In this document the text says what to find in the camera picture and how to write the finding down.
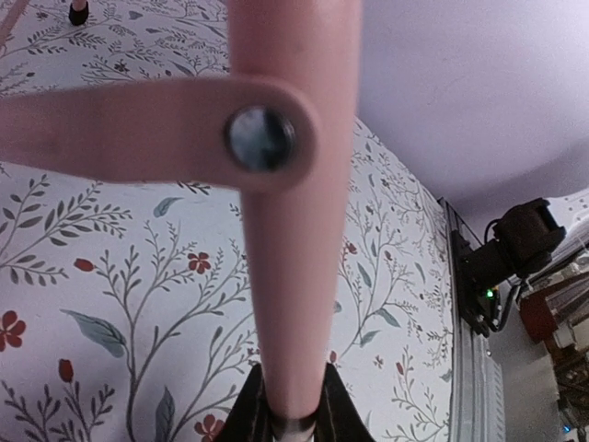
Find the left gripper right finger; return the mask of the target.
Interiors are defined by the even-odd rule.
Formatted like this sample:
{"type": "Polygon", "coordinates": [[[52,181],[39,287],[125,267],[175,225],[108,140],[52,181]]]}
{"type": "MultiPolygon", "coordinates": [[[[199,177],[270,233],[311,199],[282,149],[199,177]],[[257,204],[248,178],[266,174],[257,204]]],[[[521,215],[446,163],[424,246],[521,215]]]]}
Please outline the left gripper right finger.
{"type": "Polygon", "coordinates": [[[362,442],[368,430],[336,369],[326,364],[314,440],[319,442],[362,442]]]}

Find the pink music stand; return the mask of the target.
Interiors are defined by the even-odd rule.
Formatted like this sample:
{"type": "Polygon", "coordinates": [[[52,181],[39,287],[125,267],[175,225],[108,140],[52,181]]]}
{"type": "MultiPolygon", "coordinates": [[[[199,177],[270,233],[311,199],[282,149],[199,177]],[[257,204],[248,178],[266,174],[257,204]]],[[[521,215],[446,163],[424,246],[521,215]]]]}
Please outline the pink music stand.
{"type": "Polygon", "coordinates": [[[1,103],[1,158],[240,193],[273,441],[315,441],[337,292],[362,5],[230,1],[230,73],[1,103]]]}

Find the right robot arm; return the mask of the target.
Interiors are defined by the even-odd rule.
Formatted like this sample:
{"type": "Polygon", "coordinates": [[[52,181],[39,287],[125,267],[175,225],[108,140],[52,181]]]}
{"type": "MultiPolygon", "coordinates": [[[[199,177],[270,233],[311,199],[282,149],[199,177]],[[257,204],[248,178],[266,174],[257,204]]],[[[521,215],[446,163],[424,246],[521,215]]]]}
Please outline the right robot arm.
{"type": "Polygon", "coordinates": [[[542,271],[586,237],[588,223],[566,225],[555,199],[536,198],[491,221],[491,230],[491,239],[461,259],[468,281],[479,288],[542,271]]]}

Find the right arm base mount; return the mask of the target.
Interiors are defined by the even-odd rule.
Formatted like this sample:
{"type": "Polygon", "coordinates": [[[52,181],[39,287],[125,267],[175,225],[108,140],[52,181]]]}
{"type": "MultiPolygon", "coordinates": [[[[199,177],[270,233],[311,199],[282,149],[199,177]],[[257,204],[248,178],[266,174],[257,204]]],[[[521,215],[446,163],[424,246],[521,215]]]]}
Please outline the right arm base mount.
{"type": "Polygon", "coordinates": [[[496,239],[472,249],[458,230],[450,233],[454,284],[460,317],[479,335],[498,330],[498,285],[514,272],[496,239]]]}

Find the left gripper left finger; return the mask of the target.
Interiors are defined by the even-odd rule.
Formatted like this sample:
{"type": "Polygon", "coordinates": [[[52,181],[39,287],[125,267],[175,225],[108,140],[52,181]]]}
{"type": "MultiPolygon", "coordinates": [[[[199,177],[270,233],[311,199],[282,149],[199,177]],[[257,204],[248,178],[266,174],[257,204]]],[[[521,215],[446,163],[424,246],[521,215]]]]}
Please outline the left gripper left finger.
{"type": "Polygon", "coordinates": [[[215,442],[272,442],[261,364],[251,368],[215,442]]]}

